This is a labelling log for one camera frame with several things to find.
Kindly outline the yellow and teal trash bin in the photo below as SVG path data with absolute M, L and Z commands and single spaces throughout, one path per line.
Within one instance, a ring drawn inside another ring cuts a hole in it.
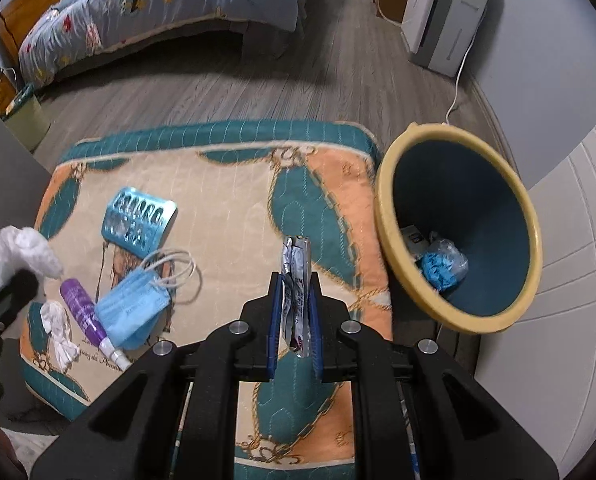
M 375 221 L 406 296 L 439 323 L 469 334 L 507 330 L 532 304 L 543 250 L 522 180 L 489 144 L 443 124 L 411 124 L 383 156 Z M 468 261 L 464 280 L 438 292 L 405 245 L 408 226 L 450 240 Z

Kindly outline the blue pill blister pack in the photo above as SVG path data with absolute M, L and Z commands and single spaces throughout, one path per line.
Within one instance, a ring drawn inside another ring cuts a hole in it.
M 126 186 L 108 203 L 101 236 L 136 257 L 146 258 L 162 246 L 176 214 L 173 200 Z

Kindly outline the purple spray bottle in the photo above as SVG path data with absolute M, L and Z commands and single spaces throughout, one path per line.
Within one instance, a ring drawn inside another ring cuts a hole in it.
M 123 351 L 112 344 L 104 326 L 97 318 L 95 304 L 82 284 L 76 278 L 68 278 L 60 285 L 60 294 L 88 341 L 122 372 L 127 370 L 130 360 Z

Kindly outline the bed with blue floral duvet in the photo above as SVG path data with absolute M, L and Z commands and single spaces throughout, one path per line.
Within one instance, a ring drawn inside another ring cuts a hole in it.
M 307 0 L 58 0 L 22 37 L 22 77 L 47 86 L 67 67 L 205 21 L 260 23 L 294 32 Z

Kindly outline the white tissue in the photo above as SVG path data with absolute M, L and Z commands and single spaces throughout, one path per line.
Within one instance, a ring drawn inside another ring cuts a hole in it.
M 58 301 L 46 301 L 40 307 L 40 322 L 48 335 L 54 351 L 58 370 L 69 370 L 78 359 L 81 349 L 72 340 L 69 315 L 66 308 Z
M 61 261 L 40 232 L 28 226 L 5 226 L 0 230 L 0 286 L 21 270 L 32 272 L 40 283 L 44 278 L 58 280 L 63 274 Z

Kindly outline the white printed paper box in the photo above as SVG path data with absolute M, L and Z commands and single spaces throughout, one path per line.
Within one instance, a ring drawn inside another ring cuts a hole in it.
M 431 244 L 438 237 L 435 231 L 421 232 L 416 226 L 405 226 L 401 229 L 405 247 L 414 262 L 417 262 L 427 252 Z

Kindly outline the clear bag with blue trash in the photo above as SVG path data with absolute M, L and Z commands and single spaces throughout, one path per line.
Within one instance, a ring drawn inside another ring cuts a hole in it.
M 437 292 L 455 289 L 468 273 L 468 260 L 446 238 L 434 240 L 419 259 L 419 268 L 428 284 Z

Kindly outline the patterned quilted cushion mat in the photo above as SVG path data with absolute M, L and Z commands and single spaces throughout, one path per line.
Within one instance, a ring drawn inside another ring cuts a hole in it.
M 386 266 L 374 222 L 377 139 L 354 122 L 228 120 L 164 126 L 85 140 L 64 153 L 35 229 L 97 300 L 138 266 L 101 235 L 121 188 L 171 200 L 177 216 L 164 246 L 190 252 L 197 270 L 137 360 L 159 339 L 179 347 L 205 339 L 262 296 L 281 264 L 285 236 L 311 243 L 324 295 L 392 338 Z M 70 318 L 78 360 L 60 372 L 34 302 L 20 358 L 30 391 L 73 420 L 121 374 Z M 273 382 L 239 390 L 235 479 L 353 479 L 351 389 L 320 384 L 313 365 L 278 348 Z

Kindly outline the silver foil wrapper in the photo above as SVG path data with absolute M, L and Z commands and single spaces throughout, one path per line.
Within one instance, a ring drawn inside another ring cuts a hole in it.
M 286 236 L 281 248 L 281 331 L 286 346 L 300 359 L 309 355 L 311 244 L 303 236 Z

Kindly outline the white grey air purifier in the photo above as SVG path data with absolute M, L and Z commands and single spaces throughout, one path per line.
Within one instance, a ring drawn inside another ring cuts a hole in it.
M 409 60 L 453 78 L 475 38 L 488 0 L 407 0 L 401 34 Z

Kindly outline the blue face mask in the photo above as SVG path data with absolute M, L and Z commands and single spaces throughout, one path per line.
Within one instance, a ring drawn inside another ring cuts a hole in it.
M 115 348 L 133 351 L 147 342 L 172 294 L 195 273 L 188 250 L 150 252 L 97 304 L 95 313 Z

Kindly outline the green storage box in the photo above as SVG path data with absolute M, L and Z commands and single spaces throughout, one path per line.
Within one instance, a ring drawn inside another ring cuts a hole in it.
M 9 103 L 4 124 L 30 152 L 34 152 L 44 140 L 50 121 L 36 98 L 33 84 L 26 84 Z

